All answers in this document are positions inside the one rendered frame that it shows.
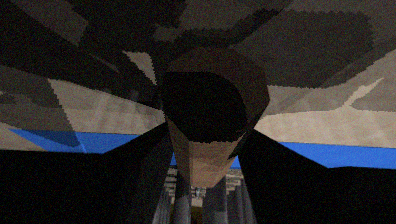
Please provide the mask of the blue flat strip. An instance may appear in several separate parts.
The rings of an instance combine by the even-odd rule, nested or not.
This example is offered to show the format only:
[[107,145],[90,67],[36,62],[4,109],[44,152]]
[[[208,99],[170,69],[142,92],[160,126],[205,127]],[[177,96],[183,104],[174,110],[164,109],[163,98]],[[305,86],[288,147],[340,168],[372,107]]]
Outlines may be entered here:
[[[9,130],[46,151],[65,153],[86,152],[102,154],[140,136],[135,134],[31,129]],[[278,143],[327,168],[355,166],[396,169],[396,148],[297,142]]]

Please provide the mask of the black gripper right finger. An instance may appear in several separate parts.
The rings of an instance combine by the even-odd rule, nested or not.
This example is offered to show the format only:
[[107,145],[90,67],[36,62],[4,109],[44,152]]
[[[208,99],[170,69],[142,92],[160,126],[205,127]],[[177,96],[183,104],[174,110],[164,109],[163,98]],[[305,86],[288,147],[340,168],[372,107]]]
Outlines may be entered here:
[[253,129],[238,160],[258,224],[351,224],[396,208],[396,169],[327,168]]

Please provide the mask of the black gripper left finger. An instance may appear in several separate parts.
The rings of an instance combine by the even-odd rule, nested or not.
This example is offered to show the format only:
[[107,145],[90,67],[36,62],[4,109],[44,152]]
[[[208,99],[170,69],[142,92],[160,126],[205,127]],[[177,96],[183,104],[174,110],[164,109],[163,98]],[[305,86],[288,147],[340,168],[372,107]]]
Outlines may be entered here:
[[167,121],[102,154],[0,150],[0,210],[152,224],[172,156]]

